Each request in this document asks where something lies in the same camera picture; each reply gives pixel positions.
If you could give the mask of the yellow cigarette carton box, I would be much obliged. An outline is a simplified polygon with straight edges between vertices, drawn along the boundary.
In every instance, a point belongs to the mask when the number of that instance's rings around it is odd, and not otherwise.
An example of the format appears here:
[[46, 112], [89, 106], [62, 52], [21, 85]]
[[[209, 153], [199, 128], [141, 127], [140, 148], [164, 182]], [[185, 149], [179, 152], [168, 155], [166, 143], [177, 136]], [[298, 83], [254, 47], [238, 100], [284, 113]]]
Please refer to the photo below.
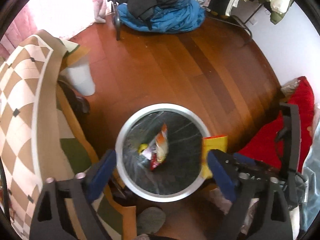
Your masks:
[[201, 172], [204, 179], [212, 178], [221, 169], [216, 153], [226, 152], [228, 145], [227, 135], [217, 135], [202, 139]]

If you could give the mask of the orange chip bag wrapper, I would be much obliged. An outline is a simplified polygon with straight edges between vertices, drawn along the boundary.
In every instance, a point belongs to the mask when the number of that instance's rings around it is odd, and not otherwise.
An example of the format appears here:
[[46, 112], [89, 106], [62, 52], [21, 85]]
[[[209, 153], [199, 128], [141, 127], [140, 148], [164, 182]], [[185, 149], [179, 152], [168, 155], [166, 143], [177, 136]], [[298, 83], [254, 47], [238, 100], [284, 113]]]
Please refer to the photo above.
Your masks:
[[161, 165], [169, 153], [167, 125], [162, 125], [161, 130], [149, 144], [141, 144], [138, 153], [150, 162], [151, 171]]

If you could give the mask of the white round trash bin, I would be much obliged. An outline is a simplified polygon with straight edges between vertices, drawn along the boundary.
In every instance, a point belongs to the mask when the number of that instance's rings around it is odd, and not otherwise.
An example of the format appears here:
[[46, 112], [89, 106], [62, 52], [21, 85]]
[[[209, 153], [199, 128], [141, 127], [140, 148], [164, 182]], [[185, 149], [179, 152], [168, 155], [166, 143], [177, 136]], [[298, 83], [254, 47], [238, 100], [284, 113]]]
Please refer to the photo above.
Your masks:
[[125, 122], [118, 134], [120, 178], [146, 200], [181, 200], [205, 181], [202, 141], [209, 135], [204, 122], [185, 107], [172, 103], [144, 107]]

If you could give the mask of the red cushion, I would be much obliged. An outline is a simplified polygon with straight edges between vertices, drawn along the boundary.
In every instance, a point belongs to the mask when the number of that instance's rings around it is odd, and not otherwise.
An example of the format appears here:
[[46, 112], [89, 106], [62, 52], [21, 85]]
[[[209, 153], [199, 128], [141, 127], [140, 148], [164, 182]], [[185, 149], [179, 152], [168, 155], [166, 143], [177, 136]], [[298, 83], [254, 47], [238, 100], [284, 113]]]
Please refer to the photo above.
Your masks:
[[[298, 172], [302, 172], [304, 160], [312, 145], [311, 131], [315, 114], [315, 97], [306, 77], [301, 76], [298, 81], [299, 84], [287, 103], [297, 105], [299, 108], [301, 143]], [[280, 169], [284, 142], [278, 139], [278, 133], [282, 128], [283, 115], [279, 113], [277, 118], [265, 124], [239, 153]]]

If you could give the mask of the checkered brown white bedspread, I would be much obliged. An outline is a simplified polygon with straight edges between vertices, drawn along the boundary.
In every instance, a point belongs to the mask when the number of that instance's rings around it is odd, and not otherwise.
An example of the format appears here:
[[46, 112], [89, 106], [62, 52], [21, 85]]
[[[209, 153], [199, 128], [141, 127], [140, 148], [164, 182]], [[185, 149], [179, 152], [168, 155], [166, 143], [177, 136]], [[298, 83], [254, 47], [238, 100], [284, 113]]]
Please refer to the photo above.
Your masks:
[[[1, 65], [1, 239], [30, 239], [46, 180], [69, 180], [99, 158], [77, 116], [85, 96], [59, 78], [88, 48], [41, 30], [22, 41]], [[77, 239], [87, 239], [65, 199]], [[136, 209], [122, 206], [107, 183], [93, 209], [111, 239], [137, 236]]]

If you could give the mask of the grey slipper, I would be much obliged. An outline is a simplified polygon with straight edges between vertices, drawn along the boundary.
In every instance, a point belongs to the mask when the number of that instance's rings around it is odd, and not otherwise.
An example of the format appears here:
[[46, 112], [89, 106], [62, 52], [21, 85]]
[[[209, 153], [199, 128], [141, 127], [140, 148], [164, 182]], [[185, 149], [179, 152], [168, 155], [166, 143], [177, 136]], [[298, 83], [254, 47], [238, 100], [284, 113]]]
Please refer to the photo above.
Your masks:
[[136, 219], [137, 234], [157, 233], [166, 220], [165, 212], [159, 207], [148, 207]]

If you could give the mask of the blue jacket pile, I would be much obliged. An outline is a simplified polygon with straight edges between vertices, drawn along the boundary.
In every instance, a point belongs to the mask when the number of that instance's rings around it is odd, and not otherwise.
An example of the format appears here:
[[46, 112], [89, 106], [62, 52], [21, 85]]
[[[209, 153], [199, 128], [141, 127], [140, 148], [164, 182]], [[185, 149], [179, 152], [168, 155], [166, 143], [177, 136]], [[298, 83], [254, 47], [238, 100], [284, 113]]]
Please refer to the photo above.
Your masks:
[[197, 0], [180, 0], [173, 7], [155, 7], [147, 22], [135, 18], [126, 4], [118, 6], [121, 23], [141, 32], [176, 34], [193, 31], [204, 22], [206, 11]]

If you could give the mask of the pink floral curtain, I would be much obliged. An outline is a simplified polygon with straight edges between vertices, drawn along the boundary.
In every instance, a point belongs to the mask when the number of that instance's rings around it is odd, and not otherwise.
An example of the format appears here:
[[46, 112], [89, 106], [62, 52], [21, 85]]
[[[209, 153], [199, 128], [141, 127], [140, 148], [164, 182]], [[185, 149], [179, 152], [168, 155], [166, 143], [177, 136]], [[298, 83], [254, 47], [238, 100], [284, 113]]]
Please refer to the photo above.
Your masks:
[[93, 23], [104, 23], [106, 0], [30, 0], [17, 14], [1, 39], [1, 57], [7, 59], [30, 35], [45, 30], [70, 39]]

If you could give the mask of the black chair frame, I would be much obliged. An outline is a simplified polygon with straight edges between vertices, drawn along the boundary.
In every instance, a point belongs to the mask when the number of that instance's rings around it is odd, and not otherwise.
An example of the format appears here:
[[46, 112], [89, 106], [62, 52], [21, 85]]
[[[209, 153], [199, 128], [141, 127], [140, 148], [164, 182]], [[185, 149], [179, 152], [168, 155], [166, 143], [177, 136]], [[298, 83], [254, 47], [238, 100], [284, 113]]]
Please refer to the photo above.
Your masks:
[[112, 0], [112, 12], [114, 12], [113, 23], [116, 29], [116, 40], [119, 41], [121, 21], [120, 21], [120, 15], [118, 11], [117, 0]]

